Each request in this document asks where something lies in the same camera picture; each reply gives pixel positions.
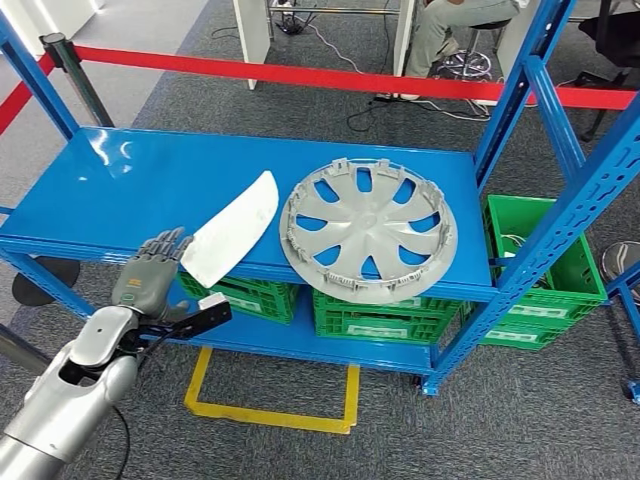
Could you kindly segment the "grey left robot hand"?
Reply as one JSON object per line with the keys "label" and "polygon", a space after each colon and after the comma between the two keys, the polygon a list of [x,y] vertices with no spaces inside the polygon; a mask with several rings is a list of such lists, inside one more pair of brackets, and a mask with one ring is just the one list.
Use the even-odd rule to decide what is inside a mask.
{"label": "grey left robot hand", "polygon": [[112,303],[128,307],[160,324],[183,318],[189,302],[170,305],[168,292],[179,264],[193,237],[183,227],[165,230],[141,245],[122,270],[112,291]]}

